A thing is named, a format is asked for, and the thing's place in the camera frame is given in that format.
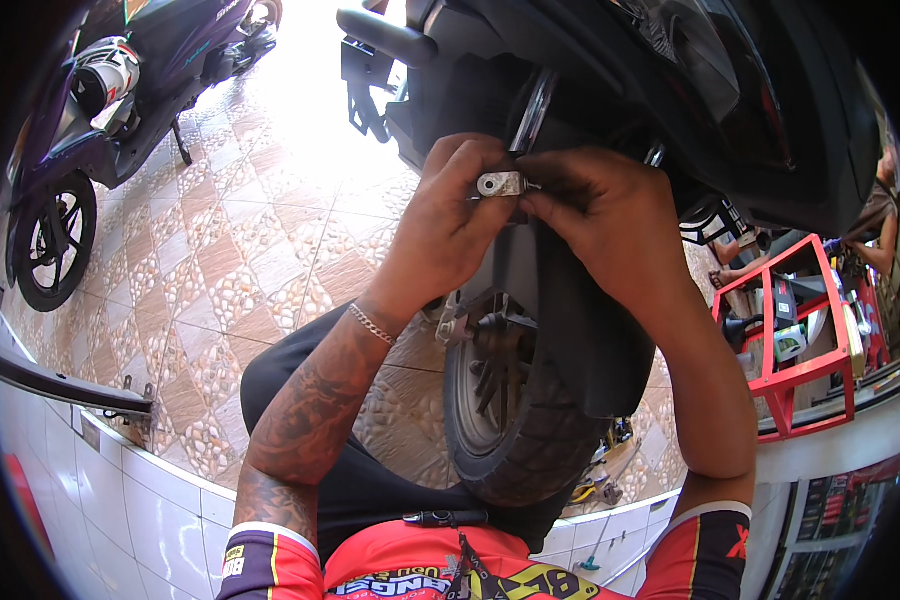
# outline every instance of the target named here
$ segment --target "motorcycle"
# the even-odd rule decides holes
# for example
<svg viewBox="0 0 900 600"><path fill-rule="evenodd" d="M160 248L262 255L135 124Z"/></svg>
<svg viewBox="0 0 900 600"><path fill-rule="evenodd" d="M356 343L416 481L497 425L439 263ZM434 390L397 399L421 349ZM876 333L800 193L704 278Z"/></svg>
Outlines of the motorcycle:
<svg viewBox="0 0 900 600"><path fill-rule="evenodd" d="M351 123L420 172L478 132L529 152L598 145L663 169L681 232L757 226L839 236L880 158L866 73L795 0L408 0L337 12ZM379 114L370 88L407 75ZM462 482L525 506L575 483L613 418L634 414L655 345L563 239L511 219L480 270L428 307L447 346L444 427Z"/></svg>
<svg viewBox="0 0 900 600"><path fill-rule="evenodd" d="M192 164L179 115L273 50L282 16L281 0L94 6L18 136L0 198L7 280L28 305L56 310L84 277L97 228L91 181L120 186L170 131Z"/></svg>

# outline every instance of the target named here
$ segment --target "silver bracelet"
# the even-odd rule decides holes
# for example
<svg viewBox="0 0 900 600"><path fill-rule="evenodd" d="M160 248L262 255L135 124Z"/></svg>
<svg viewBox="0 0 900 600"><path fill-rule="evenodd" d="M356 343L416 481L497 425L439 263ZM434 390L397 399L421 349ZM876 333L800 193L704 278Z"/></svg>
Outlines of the silver bracelet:
<svg viewBox="0 0 900 600"><path fill-rule="evenodd" d="M371 320L371 318L368 317L364 313L364 311L360 310L360 308L356 304L350 304L350 306L347 308L347 311L349 311L350 314L352 314L354 317L356 317L357 321L360 322L360 325L364 326L370 333L377 336L384 342L387 342L391 346L396 344L396 340L394 339L394 336L387 333L386 331L384 331L377 325L373 324L373 321Z"/></svg>

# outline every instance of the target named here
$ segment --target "tiled floor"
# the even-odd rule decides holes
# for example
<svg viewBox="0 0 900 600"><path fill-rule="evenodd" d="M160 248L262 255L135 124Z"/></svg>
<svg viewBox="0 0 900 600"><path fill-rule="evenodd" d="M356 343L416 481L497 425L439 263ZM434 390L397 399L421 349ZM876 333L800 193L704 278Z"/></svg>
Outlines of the tiled floor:
<svg viewBox="0 0 900 600"><path fill-rule="evenodd" d="M208 90L181 118L194 163L168 136L120 188L96 186L96 247L59 310L31 310L17 289L3 310L37 360L107 385L156 387L152 430L135 441L235 489L249 442L246 366L268 345L357 296L386 256L418 178L347 121L334 9L301 5L247 76ZM0 229L0 277L3 237ZM688 263L712 300L706 248ZM443 427L444 352L415 320L381 369L355 431L397 474L456 482ZM636 438L609 468L623 502L680 485L666 364L657 355Z"/></svg>

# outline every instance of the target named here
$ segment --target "tattooed arm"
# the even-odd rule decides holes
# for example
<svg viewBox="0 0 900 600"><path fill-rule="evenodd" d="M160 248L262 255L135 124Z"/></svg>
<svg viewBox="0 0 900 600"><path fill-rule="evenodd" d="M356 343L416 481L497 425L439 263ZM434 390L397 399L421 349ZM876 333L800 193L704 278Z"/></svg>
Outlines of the tattooed arm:
<svg viewBox="0 0 900 600"><path fill-rule="evenodd" d="M467 200L505 156L500 140L460 134L433 145L390 252L356 304L389 335L469 280L516 197ZM390 346L344 314L266 408L240 471L234 525L267 522L317 543L317 485L337 462Z"/></svg>

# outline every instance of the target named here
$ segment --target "jersey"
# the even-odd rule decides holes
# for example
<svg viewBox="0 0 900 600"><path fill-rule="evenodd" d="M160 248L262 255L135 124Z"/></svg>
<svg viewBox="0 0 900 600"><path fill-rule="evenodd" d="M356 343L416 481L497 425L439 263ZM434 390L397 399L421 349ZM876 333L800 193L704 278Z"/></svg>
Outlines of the jersey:
<svg viewBox="0 0 900 600"><path fill-rule="evenodd" d="M637 598L740 596L750 508L711 502L675 518L650 551ZM558 566L527 558L526 543L489 525L459 528L493 575L486 585L464 573L456 600L614 600L616 592ZM321 570L317 549L285 527L263 522L233 528L217 600L442 600L461 559L458 534L403 521L350 537Z"/></svg>

